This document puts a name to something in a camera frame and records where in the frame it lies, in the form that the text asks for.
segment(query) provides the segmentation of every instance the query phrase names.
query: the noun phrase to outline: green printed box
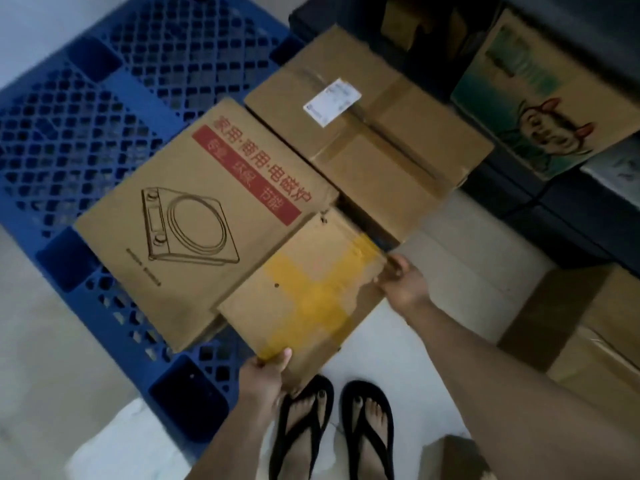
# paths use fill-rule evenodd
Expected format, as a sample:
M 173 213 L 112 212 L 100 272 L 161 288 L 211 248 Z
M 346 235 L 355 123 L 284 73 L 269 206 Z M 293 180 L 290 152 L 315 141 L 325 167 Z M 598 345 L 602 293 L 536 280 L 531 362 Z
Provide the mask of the green printed box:
M 640 129 L 640 106 L 505 10 L 451 96 L 548 180 Z

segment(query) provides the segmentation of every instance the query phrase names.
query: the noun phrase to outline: blue plastic pallet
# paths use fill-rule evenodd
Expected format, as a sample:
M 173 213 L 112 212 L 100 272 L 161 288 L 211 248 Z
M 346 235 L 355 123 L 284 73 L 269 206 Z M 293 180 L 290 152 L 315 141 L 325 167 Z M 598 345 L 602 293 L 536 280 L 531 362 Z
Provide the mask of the blue plastic pallet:
M 0 223 L 195 455 L 251 350 L 228 329 L 172 354 L 69 225 L 219 98 L 242 102 L 288 36 L 247 0 L 131 0 L 0 93 Z

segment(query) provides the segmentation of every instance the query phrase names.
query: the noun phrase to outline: yellow packing tape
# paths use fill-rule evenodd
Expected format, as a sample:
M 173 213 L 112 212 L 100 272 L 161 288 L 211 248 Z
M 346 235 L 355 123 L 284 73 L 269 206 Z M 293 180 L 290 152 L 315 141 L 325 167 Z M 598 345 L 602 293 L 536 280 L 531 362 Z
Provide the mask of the yellow packing tape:
M 283 318 L 278 331 L 267 339 L 267 345 L 256 351 L 258 357 L 269 360 L 286 347 L 295 352 L 296 348 L 305 347 L 318 338 L 319 332 L 321 339 L 332 338 L 341 343 L 346 338 L 341 336 L 344 324 L 349 320 L 349 314 L 341 305 L 342 295 L 380 254 L 368 236 L 361 233 L 319 282 L 311 280 L 284 253 L 268 259 L 264 269 L 291 298 L 294 311 Z

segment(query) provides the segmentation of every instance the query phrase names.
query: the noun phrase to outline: black flip-flop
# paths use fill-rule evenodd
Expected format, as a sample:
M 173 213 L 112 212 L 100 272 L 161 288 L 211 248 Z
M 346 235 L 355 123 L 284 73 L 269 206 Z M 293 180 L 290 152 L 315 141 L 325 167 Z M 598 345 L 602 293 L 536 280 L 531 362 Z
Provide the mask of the black flip-flop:
M 362 409 L 357 419 L 356 427 L 353 428 L 353 404 L 356 397 L 362 399 Z M 387 446 L 382 443 L 378 434 L 373 430 L 364 415 L 364 406 L 367 399 L 380 405 L 380 408 L 387 415 L 388 439 Z M 344 436 L 347 440 L 347 450 L 349 452 L 349 478 L 357 480 L 358 465 L 360 463 L 360 441 L 362 437 L 369 440 L 373 449 L 380 457 L 382 466 L 385 469 L 387 480 L 394 480 L 394 418 L 391 414 L 391 406 L 387 396 L 382 390 L 370 382 L 351 381 L 342 390 L 340 398 L 340 412 L 342 414 L 342 426 Z
M 298 421 L 298 423 L 295 424 L 288 433 L 285 433 L 287 430 L 287 418 L 289 417 L 289 409 L 291 409 L 291 405 L 307 397 L 317 395 L 318 392 L 322 390 L 324 390 L 326 394 L 326 409 L 324 410 L 323 423 L 320 424 L 318 421 L 318 402 L 316 400 L 314 405 L 311 407 L 311 411 L 309 411 L 304 418 Z M 307 387 L 305 387 L 295 399 L 290 395 L 287 395 L 282 400 L 276 441 L 273 445 L 271 460 L 269 461 L 269 480 L 277 480 L 278 475 L 280 475 L 280 469 L 282 468 L 282 462 L 285 455 L 290 450 L 293 443 L 295 443 L 300 435 L 307 429 L 311 430 L 311 466 L 309 468 L 309 478 L 311 478 L 311 472 L 314 469 L 318 452 L 320 451 L 320 439 L 329 424 L 332 407 L 333 385 L 329 379 L 321 375 L 317 375 L 311 379 L 311 382 L 307 384 Z

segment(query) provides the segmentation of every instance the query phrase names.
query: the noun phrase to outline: line drawing of stove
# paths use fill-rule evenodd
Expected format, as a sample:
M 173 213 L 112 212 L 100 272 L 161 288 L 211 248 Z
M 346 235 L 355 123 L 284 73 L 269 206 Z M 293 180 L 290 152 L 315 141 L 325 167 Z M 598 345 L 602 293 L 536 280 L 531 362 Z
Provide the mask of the line drawing of stove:
M 210 266 L 240 262 L 217 199 L 164 187 L 141 192 L 149 260 Z

